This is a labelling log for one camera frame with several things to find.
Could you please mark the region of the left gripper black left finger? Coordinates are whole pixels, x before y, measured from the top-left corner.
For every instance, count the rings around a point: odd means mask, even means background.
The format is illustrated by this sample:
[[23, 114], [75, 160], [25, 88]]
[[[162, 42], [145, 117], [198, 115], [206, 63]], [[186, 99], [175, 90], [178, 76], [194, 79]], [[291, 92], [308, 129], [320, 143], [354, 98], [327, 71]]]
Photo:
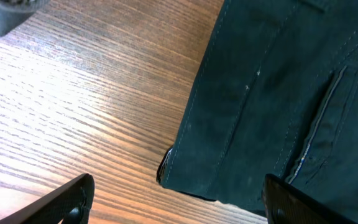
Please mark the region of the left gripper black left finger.
[[88, 224], [95, 183], [81, 174], [23, 209], [0, 220], [0, 224]]

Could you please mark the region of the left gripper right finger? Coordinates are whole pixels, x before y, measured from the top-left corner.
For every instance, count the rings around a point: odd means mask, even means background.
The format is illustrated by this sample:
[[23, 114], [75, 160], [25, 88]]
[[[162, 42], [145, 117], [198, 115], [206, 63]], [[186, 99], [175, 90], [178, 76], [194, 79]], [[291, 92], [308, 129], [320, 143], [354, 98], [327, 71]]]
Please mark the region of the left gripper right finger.
[[265, 176], [262, 198], [268, 224], [355, 224], [273, 174]]

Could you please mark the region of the black shorts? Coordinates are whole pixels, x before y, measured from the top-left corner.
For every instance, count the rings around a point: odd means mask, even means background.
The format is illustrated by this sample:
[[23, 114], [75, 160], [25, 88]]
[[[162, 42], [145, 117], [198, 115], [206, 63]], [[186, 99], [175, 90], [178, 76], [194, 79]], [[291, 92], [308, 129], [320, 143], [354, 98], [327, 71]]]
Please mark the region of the black shorts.
[[157, 181], [260, 213], [267, 174], [358, 223], [358, 0], [223, 3]]

